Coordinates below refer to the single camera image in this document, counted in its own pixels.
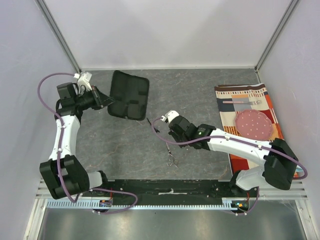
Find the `black zippered tool case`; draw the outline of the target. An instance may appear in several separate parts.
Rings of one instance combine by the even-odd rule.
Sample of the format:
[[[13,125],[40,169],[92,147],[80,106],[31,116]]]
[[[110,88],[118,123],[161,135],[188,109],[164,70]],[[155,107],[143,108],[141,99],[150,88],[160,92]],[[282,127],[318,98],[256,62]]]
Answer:
[[[107,107],[109,115],[134,121],[144,120],[149,89],[150,81],[147,78],[114,71],[109,95],[114,102]]]

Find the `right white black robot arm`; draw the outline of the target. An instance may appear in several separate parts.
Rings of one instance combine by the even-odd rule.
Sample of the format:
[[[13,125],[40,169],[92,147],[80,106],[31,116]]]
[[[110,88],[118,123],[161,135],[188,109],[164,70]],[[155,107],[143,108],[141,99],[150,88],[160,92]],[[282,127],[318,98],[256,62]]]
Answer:
[[[256,164],[247,170],[238,170],[229,184],[235,197],[252,188],[270,185],[287,191],[291,188],[298,159],[289,145],[280,138],[258,141],[227,133],[208,124],[195,126],[174,112],[167,117],[169,134],[182,147],[190,146],[234,155]]]

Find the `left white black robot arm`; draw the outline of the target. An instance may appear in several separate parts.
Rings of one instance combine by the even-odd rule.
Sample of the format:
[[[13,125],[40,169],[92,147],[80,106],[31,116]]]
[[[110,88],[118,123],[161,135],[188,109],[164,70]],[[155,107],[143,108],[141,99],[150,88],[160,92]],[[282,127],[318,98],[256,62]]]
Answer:
[[[102,171],[88,173],[83,168],[76,157],[76,141],[83,112],[100,110],[114,103],[114,99],[96,86],[78,95],[71,82],[58,85],[57,91],[55,142],[48,161],[39,166],[40,174],[55,200],[78,196],[89,189],[104,197],[110,191],[109,183],[104,181],[106,176]]]

